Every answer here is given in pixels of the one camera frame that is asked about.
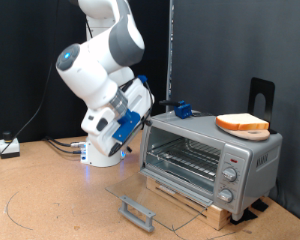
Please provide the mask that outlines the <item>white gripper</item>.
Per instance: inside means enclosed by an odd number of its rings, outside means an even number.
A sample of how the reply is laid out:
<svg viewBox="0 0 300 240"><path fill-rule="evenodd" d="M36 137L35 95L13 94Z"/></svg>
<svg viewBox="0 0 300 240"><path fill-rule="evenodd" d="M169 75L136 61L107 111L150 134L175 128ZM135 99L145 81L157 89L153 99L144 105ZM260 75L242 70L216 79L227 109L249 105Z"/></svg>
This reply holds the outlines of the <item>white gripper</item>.
<svg viewBox="0 0 300 240"><path fill-rule="evenodd" d="M99 151L106 156L112 156L126 144L138 129L141 120L148 116L153 101L154 97L143 77L136 78L130 85L118 89L109 102L114 118L103 128L96 140ZM152 121L146 120L145 125L152 126ZM125 152L131 153L132 148L127 146Z"/></svg>

